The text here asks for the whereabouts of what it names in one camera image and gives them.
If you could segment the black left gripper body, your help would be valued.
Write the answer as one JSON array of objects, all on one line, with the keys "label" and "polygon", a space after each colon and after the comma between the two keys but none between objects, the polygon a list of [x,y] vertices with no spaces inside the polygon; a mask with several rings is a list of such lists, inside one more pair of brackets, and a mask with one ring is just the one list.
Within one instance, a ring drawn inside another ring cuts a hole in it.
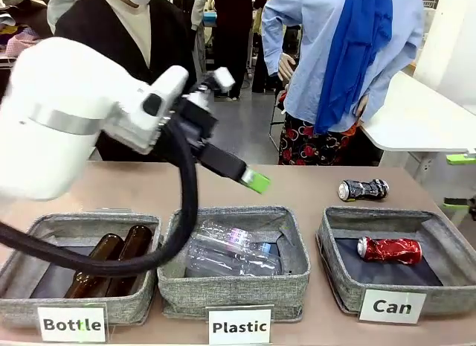
[{"label": "black left gripper body", "polygon": [[186,97],[178,100],[178,119],[194,158],[215,174],[239,182],[246,163],[210,143],[217,119]]}]

